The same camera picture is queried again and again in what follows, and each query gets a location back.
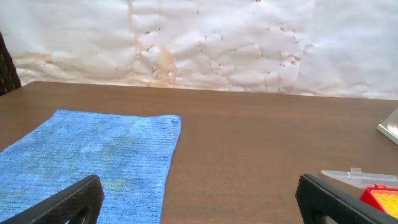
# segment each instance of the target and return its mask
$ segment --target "brown table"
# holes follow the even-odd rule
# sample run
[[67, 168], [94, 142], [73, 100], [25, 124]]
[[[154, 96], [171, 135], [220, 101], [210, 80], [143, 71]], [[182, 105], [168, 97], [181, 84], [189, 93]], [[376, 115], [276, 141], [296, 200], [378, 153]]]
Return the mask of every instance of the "brown table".
[[0, 97], [0, 151], [57, 109], [182, 115], [162, 223], [302, 223], [295, 189], [322, 169], [398, 174], [376, 130], [396, 101], [33, 82]]

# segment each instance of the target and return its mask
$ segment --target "towel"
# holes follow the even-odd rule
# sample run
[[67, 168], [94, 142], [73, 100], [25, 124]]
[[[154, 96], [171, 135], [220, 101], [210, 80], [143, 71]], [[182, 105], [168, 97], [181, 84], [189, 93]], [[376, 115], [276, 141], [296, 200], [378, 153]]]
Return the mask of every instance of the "towel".
[[0, 222], [90, 174], [105, 200], [97, 223], [160, 223], [181, 117], [58, 110], [0, 153]]

